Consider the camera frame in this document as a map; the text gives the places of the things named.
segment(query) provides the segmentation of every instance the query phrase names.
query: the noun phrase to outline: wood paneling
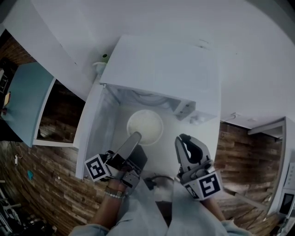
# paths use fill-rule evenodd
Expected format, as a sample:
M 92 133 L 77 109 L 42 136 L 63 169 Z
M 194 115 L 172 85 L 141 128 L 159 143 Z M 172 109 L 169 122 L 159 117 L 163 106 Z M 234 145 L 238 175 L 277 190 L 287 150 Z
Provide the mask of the wood paneling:
M 7 30 L 0 36 L 0 59 L 4 57 L 17 65 L 35 62 Z
M 220 124 L 215 167 L 220 169 L 224 187 L 268 203 L 279 167 L 281 143 L 263 134 L 247 135 L 247 130 Z M 229 194 L 218 197 L 227 219 L 256 235 L 269 235 L 279 218 Z
M 82 99 L 56 81 L 43 112 L 38 139 L 73 143 L 84 105 Z
M 73 148 L 20 147 L 23 158 L 18 166 L 13 156 L 21 154 L 12 143 L 0 143 L 0 178 L 8 195 L 21 202 L 28 212 L 35 212 L 57 226 L 57 235 L 68 235 L 72 228 L 89 222 L 104 195 L 105 183 L 75 178 L 77 150 Z M 248 136 L 244 129 L 221 124 L 215 167 L 221 170 L 224 186 L 253 199 L 267 203 L 277 174 L 281 144 L 265 135 Z M 28 180 L 27 171 L 34 173 Z M 252 233 L 264 236 L 277 224 L 276 215 L 268 217 L 233 196 L 222 193 L 219 205 L 227 219 Z

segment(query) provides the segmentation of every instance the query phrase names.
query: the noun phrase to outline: open cabinet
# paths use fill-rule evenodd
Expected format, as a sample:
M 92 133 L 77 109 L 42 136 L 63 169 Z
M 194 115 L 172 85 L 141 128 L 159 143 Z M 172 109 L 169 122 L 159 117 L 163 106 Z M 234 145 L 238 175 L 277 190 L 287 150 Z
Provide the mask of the open cabinet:
M 177 62 L 179 55 L 186 61 Z M 169 163 L 163 174 L 177 174 L 176 136 L 195 136 L 199 124 L 219 117 L 214 61 L 212 52 L 203 48 L 122 36 L 101 78 L 95 80 L 79 122 L 76 177 L 83 178 L 87 159 L 116 151 L 124 143 L 130 116 L 142 109 L 155 111 L 164 123 L 160 140 L 143 146 L 149 159 L 146 168 L 163 173 L 160 167 Z M 218 133 L 219 125 L 214 129 Z

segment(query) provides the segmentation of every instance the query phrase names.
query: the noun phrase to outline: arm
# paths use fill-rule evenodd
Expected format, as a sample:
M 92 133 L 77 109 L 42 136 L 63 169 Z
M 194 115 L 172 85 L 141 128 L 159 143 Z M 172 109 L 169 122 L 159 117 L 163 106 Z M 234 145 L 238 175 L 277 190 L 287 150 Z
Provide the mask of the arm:
M 116 191 L 124 192 L 126 187 L 120 181 L 111 179 L 108 187 Z M 121 207 L 122 200 L 105 195 L 100 208 L 92 218 L 91 223 L 84 226 L 77 226 L 69 236 L 106 236 L 116 224 L 117 214 Z
M 116 191 L 124 192 L 126 187 L 118 180 L 111 179 L 109 181 L 108 187 Z M 117 215 L 121 207 L 122 199 L 110 197 L 105 195 L 100 208 L 96 212 L 95 216 L 92 218 L 92 224 L 99 224 L 108 229 L 115 226 Z
M 204 201 L 201 201 L 203 206 L 207 208 L 218 220 L 224 221 L 225 217 L 221 212 L 217 201 L 214 198 L 208 198 Z

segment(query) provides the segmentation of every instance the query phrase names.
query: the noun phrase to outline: bracelet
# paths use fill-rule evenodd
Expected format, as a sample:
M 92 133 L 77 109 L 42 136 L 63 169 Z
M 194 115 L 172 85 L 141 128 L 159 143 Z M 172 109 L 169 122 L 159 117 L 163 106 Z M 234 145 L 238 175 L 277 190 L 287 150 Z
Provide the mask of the bracelet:
M 118 198 L 118 199 L 123 199 L 123 198 L 126 197 L 124 195 L 124 192 L 117 191 L 117 190 L 111 189 L 109 187 L 106 187 L 105 194 L 108 195 L 108 196 L 110 196 L 110 197 Z

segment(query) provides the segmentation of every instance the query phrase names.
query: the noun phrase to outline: white bowl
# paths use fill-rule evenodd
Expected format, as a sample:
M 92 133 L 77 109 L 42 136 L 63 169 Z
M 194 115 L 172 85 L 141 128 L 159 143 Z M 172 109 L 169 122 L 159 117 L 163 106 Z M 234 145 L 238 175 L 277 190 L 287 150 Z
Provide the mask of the white bowl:
M 140 110 L 135 112 L 128 120 L 127 133 L 132 135 L 139 132 L 142 139 L 140 145 L 149 146 L 155 144 L 163 134 L 162 118 L 151 110 Z

